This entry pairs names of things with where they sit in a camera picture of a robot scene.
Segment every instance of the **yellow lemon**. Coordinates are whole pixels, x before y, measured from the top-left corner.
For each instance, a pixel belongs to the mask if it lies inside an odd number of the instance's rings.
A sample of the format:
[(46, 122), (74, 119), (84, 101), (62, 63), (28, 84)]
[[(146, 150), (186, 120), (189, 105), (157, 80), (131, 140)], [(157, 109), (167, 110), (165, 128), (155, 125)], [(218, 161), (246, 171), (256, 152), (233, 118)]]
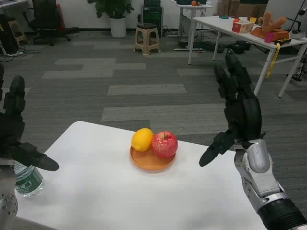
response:
[(135, 150), (145, 152), (150, 148), (153, 137), (154, 134), (150, 129), (142, 128), (133, 135), (131, 145)]

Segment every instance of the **apple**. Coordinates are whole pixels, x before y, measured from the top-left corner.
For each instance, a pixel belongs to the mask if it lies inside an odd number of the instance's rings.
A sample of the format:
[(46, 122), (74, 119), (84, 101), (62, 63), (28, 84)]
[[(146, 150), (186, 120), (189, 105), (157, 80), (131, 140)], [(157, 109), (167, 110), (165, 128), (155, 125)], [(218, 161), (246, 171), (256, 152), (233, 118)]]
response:
[(170, 158), (176, 154), (178, 140), (171, 132), (164, 131), (154, 135), (151, 146), (158, 157)]

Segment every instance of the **stool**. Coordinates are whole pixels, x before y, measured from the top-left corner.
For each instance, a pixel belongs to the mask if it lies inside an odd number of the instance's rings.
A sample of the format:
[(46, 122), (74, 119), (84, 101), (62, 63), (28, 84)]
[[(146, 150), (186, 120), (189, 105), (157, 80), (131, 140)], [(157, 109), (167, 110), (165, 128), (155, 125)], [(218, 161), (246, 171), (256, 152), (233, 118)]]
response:
[[(139, 32), (143, 34), (143, 40), (139, 41)], [(150, 34), (156, 34), (156, 41), (150, 38)], [(159, 39), (159, 32), (157, 26), (151, 23), (140, 23), (136, 28), (135, 33), (135, 49), (141, 49), (143, 51), (143, 55), (149, 55), (149, 51), (152, 49), (158, 49), (161, 52), (161, 44)]]
[(15, 40), (19, 45), (20, 41), (25, 41), (27, 43), (29, 43), (29, 39), (27, 38), (27, 36), (24, 34), (24, 31), (22, 31), (19, 22), (17, 20), (13, 20), (8, 22), (11, 28), (12, 33), (14, 34)]

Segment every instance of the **floor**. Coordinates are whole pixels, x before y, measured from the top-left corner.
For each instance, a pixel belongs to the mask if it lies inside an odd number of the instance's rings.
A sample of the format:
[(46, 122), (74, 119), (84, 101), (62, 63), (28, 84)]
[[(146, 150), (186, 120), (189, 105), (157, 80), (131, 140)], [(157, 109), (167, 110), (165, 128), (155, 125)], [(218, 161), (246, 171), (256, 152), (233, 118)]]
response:
[[(58, 40), (54, 47), (27, 45), (42, 52), (4, 63), (4, 91), (15, 74), (26, 82), (22, 141), (44, 152), (79, 120), (135, 131), (169, 130), (179, 140), (203, 145), (227, 129), (212, 52), (193, 53), (189, 66), (188, 52), (173, 51), (176, 38), (163, 38), (162, 52), (147, 57), (132, 51), (133, 32), (123, 39), (111, 38), (109, 32), (71, 38)], [(214, 34), (208, 39), (214, 42)], [(234, 41), (222, 37), (222, 43)], [(256, 83), (266, 55), (253, 47), (239, 58)], [(224, 54), (217, 60), (223, 61)], [(277, 97), (291, 65), (276, 65), (260, 89), (262, 131), (267, 132), (278, 181), (307, 217), (307, 77), (291, 81), (284, 97)], [(13, 229), (47, 228), (17, 219)]]

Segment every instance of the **table leg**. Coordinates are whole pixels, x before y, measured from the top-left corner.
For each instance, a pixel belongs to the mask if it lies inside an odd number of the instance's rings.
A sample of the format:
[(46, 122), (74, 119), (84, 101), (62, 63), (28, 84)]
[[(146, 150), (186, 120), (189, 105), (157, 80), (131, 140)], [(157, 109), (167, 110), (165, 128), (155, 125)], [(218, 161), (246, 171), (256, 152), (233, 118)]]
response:
[(183, 18), (183, 8), (180, 8), (179, 24), (178, 24), (178, 35), (168, 35), (167, 37), (180, 37), (180, 24), (181, 24), (182, 18)]
[(192, 20), (193, 18), (196, 17), (196, 9), (191, 9), (191, 22), (190, 22), (190, 31), (189, 31), (189, 39), (188, 39), (188, 48), (190, 47), (190, 44), (191, 44), (191, 41), (193, 40), (193, 43), (194, 43), (194, 35), (193, 35), (193, 38), (191, 37), (191, 31), (193, 30), (193, 26), (192, 26)]
[(262, 72), (260, 74), (259, 80), (257, 82), (256, 88), (255, 88), (255, 91), (254, 91), (254, 94), (256, 96), (257, 96), (257, 94), (259, 92), (259, 89), (261, 87), (261, 84), (263, 82), (264, 77), (268, 73), (268, 70), (269, 70), (269, 68), (271, 66), (271, 63), (272, 63), (272, 60), (273, 60), (273, 57), (274, 57), (275, 53), (276, 53), (276, 49), (271, 49), (270, 52), (269, 52), (269, 55), (267, 57), (267, 60), (265, 61), (265, 64), (263, 66)]
[(197, 23), (194, 20), (191, 20), (191, 30), (190, 30), (190, 34), (189, 37), (191, 37), (191, 41), (190, 41), (190, 46), (188, 46), (188, 48), (190, 49), (189, 51), (189, 61), (188, 64), (191, 64), (191, 60), (192, 60), (192, 52), (193, 52), (193, 45), (194, 45), (194, 35), (195, 35), (195, 31), (196, 31), (196, 25)]
[(302, 58), (303, 54), (306, 51), (306, 48), (307, 48), (307, 44), (304, 44), (304, 45), (302, 45), (301, 49), (299, 50), (299, 52), (297, 54), (297, 59), (296, 59), (294, 65), (292, 66), (292, 68), (291, 68), (291, 70), (290, 70), (290, 72), (288, 74), (288, 77), (287, 77), (286, 81), (284, 82), (282, 89), (279, 92), (278, 97), (282, 97), (283, 96), (284, 91), (286, 90), (286, 88), (287, 88), (287, 86), (288, 86), (288, 84), (289, 84), (289, 82), (290, 82), (290, 80), (291, 80), (291, 78), (292, 78), (292, 76), (293, 76), (293, 74), (294, 74), (298, 64), (299, 64), (299, 62), (301, 61), (301, 58)]
[(213, 54), (213, 61), (215, 61), (215, 56), (216, 56), (216, 53), (217, 53), (217, 49), (218, 49), (218, 47), (219, 47), (219, 39), (220, 39), (220, 36), (221, 36), (221, 32), (218, 31), (218, 32), (217, 32), (216, 43), (215, 43), (215, 50), (214, 50), (214, 54)]

